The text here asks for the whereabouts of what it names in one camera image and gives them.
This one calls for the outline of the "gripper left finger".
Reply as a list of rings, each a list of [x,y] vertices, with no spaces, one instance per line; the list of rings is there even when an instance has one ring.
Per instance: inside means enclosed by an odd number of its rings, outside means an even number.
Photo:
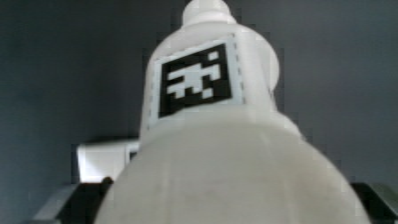
[[[94,224],[101,202],[113,180],[76,183],[60,188],[24,224]]]

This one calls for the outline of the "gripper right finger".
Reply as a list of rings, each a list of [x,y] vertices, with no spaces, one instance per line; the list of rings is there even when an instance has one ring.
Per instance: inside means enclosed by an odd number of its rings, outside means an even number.
[[[351,184],[371,224],[398,224],[398,192],[378,183]]]

